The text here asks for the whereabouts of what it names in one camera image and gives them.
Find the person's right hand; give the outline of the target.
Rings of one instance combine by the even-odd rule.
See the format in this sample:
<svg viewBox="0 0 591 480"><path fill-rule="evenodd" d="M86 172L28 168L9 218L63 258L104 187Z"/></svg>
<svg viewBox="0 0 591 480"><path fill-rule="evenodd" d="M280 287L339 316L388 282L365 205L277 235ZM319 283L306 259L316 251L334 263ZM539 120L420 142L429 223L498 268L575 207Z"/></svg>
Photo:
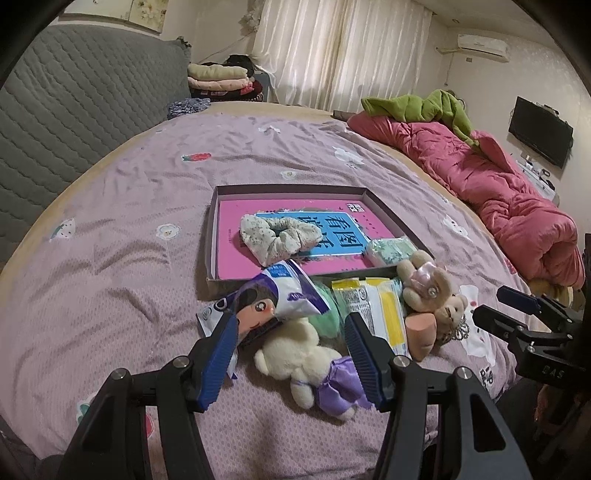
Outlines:
<svg viewBox="0 0 591 480"><path fill-rule="evenodd" d="M535 439L540 459L575 458L590 453L590 392L544 385L537 397Z"/></svg>

